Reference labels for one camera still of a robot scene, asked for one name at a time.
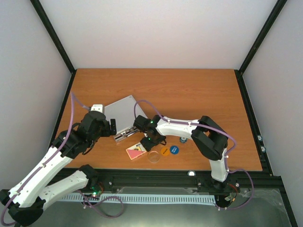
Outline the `pink yellow card deck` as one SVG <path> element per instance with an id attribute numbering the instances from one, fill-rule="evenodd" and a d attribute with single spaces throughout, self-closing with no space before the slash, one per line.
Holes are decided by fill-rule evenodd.
<path id="1" fill-rule="evenodd" d="M 126 152 L 128 154 L 128 157 L 130 158 L 130 160 L 134 160 L 134 159 L 142 156 L 143 154 L 145 154 L 147 151 L 141 143 L 136 143 L 136 144 L 132 145 L 131 147 L 127 148 Z"/>

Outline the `aluminium poker case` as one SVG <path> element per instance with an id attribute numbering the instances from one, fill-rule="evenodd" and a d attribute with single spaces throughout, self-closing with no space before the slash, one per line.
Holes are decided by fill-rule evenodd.
<path id="1" fill-rule="evenodd" d="M 135 98 L 129 95 L 105 106 L 105 116 L 107 119 L 116 120 L 116 134 L 114 135 L 116 142 L 120 142 L 138 132 L 133 126 L 135 121 L 135 103 Z"/>

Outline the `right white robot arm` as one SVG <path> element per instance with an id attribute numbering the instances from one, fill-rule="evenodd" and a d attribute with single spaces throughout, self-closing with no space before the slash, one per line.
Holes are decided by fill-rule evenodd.
<path id="1" fill-rule="evenodd" d="M 185 121 L 158 115 L 148 119 L 139 115 L 135 118 L 133 126 L 145 134 L 140 143 L 147 151 L 151 151 L 159 144 L 165 144 L 167 136 L 192 140 L 210 162 L 214 188 L 221 190 L 225 187 L 228 168 L 224 157 L 227 152 L 228 137 L 210 117 L 203 116 L 199 120 Z"/>

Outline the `blue green chip stack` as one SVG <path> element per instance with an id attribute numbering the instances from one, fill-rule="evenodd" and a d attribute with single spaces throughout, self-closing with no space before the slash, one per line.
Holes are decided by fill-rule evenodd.
<path id="1" fill-rule="evenodd" d="M 186 143 L 187 142 L 187 138 L 181 137 L 179 140 L 180 140 L 181 143 Z"/>

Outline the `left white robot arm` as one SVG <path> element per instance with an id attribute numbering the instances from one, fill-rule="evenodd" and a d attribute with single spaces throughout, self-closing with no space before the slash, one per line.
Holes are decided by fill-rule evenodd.
<path id="1" fill-rule="evenodd" d="M 98 174 L 90 165 L 81 166 L 52 185 L 49 183 L 79 154 L 88 154 L 99 138 L 115 134 L 115 119 L 107 120 L 102 112 L 89 111 L 81 122 L 70 122 L 68 130 L 58 135 L 46 155 L 20 183 L 10 190 L 1 190 L 4 212 L 9 213 L 14 224 L 27 227 L 63 196 L 83 188 L 100 189 Z"/>

